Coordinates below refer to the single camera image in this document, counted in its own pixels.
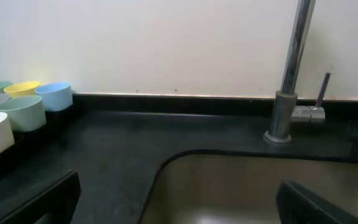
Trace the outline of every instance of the black countertop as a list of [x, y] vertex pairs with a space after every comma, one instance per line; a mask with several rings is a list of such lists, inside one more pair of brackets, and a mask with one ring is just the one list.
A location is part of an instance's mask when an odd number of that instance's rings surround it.
[[159, 167], [194, 149], [258, 152], [283, 157], [345, 158], [348, 121], [291, 127], [287, 147], [263, 139], [269, 118], [93, 111], [0, 179], [0, 203], [45, 177], [73, 169], [82, 193], [72, 223], [137, 223]]

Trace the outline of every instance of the white wall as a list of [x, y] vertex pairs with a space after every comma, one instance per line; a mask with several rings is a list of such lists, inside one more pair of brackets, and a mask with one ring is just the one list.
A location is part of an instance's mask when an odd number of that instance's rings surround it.
[[[81, 93], [273, 97], [297, 0], [0, 0], [0, 80]], [[300, 98], [358, 100], [358, 1], [317, 0]]]

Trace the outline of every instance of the chrome faucet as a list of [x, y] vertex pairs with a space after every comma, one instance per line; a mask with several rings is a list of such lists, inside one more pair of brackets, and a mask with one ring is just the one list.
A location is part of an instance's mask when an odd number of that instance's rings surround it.
[[325, 119], [321, 103], [328, 84], [330, 73], [327, 73], [315, 106], [295, 106], [298, 95], [295, 93], [300, 63], [308, 36], [311, 16], [316, 0], [299, 0], [293, 25], [290, 48], [281, 90], [276, 91], [272, 121], [265, 137], [274, 142], [289, 142], [290, 122], [321, 122]]

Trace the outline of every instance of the stainless steel sink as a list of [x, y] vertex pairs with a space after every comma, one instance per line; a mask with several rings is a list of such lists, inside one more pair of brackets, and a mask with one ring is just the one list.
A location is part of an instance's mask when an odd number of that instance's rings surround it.
[[140, 223], [280, 223], [275, 197], [282, 180], [358, 218], [358, 164], [207, 154], [161, 170]]

